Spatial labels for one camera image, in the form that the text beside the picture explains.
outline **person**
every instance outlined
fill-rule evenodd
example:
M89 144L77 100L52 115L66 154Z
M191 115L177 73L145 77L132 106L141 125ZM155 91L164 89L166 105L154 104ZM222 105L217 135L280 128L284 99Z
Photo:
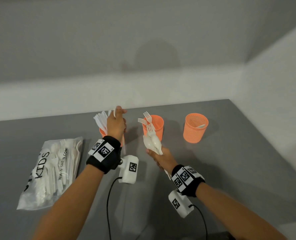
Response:
M112 139L122 140L126 132L127 111L116 107L107 119L107 135ZM163 155L147 149L161 169L172 174L178 165L169 149L162 148ZM87 164L70 187L43 216L34 233L33 240L77 239L88 216L104 172L98 167ZM226 194L213 189L205 182L197 185L195 196L223 223L236 239L286 239L278 230L254 212L236 202Z

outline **perforated plastic container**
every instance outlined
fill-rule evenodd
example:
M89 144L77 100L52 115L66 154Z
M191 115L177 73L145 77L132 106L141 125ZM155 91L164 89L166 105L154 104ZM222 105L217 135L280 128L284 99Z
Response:
M158 115L152 115L152 124L155 127L156 135L159 138L159 140L162 140L162 134L164 133L164 120L158 116ZM147 127L142 124L143 133L147 134Z
M102 129L99 128L99 131L100 131L100 134L102 135L102 137L106 136L105 132ZM122 137L123 137L123 140L121 141L120 146L122 146L122 142L125 141L125 137L123 135L122 135Z
M188 114L183 129L183 138L189 143L199 142L206 131L208 123L208 119L202 114ZM205 125L203 128L196 128L203 124Z

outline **wire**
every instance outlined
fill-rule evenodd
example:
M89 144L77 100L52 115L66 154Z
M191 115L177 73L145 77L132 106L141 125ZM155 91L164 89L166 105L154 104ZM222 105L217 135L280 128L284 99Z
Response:
M189 206L189 208L192 207L192 206L196 207L197 210L200 212L200 214L201 214L201 216L202 216L202 219L203 219L203 221L204 221L205 228L206 228L206 240L208 240L207 224L206 224L206 221L205 221L204 215L201 213L201 210L199 210L199 208L198 208L197 206L193 205L193 204L191 204L191 205Z
M112 184L111 184L111 186L110 186L109 193L108 193L108 198L107 198L107 222L108 222L108 230L109 230L109 239L110 239L110 240L111 240L111 233L110 233L109 214L108 214L108 202L109 202L109 196L110 196L110 192L111 192L112 186L113 186L113 184L114 184L118 179L122 179L122 177L118 177L118 178L116 178L116 179L112 182Z

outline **bag of plastic cutlery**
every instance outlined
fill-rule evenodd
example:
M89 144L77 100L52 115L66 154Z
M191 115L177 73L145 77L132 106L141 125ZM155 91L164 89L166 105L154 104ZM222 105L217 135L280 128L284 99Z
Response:
M17 210L52 206L77 176L82 137L45 141L21 193Z

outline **qr code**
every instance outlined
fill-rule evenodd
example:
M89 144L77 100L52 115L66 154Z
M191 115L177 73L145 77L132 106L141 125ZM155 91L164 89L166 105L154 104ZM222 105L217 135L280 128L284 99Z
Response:
M103 146L98 152L103 158L105 158L110 153L110 150Z
M173 201L172 201L172 204L174 205L174 207L176 208L176 210L179 208L179 206L180 206L180 204L179 204L179 202L176 200L176 199L174 199Z
M174 184L177 186L177 188L179 188L180 186L182 186L182 182L179 179L179 177L174 180Z
M180 177L186 182L187 179L190 178L190 175L186 171L183 171L183 173L180 174Z
M197 171L195 171L193 168L187 168L187 170L192 174L197 173Z
M137 164L131 162L130 166L129 166L129 171L136 172L137 171Z
M100 146L100 144L100 142L97 142L92 149L95 151L98 148L98 146Z

